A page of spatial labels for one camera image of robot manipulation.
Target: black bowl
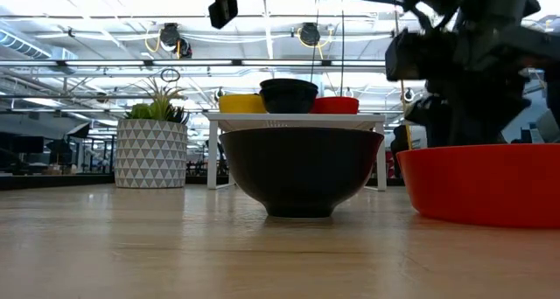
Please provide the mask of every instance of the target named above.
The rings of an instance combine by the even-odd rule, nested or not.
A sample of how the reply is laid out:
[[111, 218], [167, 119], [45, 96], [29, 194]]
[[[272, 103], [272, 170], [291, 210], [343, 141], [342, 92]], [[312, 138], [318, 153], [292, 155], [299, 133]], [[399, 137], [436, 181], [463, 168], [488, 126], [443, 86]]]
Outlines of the black bowl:
[[328, 217], [369, 180], [383, 135], [271, 128], [220, 136], [230, 173], [271, 216]]
[[272, 114], [306, 114], [313, 108], [317, 85], [305, 80], [273, 79], [261, 83], [264, 107]]

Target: small red bowl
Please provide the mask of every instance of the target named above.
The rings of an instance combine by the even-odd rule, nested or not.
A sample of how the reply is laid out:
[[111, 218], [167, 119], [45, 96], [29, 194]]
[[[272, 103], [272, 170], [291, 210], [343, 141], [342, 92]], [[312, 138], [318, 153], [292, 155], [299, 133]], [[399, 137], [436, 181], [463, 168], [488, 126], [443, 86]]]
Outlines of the small red bowl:
[[396, 156], [412, 205], [423, 216], [560, 228], [560, 144], [442, 147]]
[[351, 97], [324, 97], [315, 99], [314, 114], [357, 115], [360, 102]]

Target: yellow cable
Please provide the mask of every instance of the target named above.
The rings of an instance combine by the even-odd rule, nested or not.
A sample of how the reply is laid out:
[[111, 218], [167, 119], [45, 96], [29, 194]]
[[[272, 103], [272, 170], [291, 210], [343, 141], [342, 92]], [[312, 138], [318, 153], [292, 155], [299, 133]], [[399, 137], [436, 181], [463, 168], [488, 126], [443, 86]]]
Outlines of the yellow cable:
[[161, 40], [161, 29], [157, 32], [157, 45], [156, 50], [152, 49], [150, 45], [148, 45], [148, 32], [150, 32], [150, 28], [146, 29], [146, 38], [143, 40], [144, 44], [146, 45], [146, 49], [150, 52], [157, 52], [159, 50], [159, 41]]

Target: bowl base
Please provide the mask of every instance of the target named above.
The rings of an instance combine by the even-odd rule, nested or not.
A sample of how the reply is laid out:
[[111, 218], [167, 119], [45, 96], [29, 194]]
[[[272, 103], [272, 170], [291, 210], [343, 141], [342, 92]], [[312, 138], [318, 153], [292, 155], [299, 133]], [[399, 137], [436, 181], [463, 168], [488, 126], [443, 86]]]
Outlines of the bowl base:
[[266, 207], [269, 216], [287, 219], [319, 219], [331, 217], [333, 208]]

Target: white table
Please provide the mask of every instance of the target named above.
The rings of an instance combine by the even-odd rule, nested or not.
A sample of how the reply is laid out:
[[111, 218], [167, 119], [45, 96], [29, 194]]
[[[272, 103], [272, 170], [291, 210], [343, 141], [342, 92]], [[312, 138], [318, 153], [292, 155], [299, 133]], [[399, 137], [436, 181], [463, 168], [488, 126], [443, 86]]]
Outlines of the white table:
[[[374, 129], [384, 134], [385, 115], [279, 115], [279, 114], [219, 114], [204, 113], [210, 121], [210, 140], [208, 141], [208, 189], [215, 190], [235, 184], [231, 171], [229, 183], [216, 185], [218, 129], [230, 132], [239, 129], [316, 127], [341, 129]], [[385, 147], [381, 144], [377, 152], [377, 190], [387, 189], [385, 170]]]

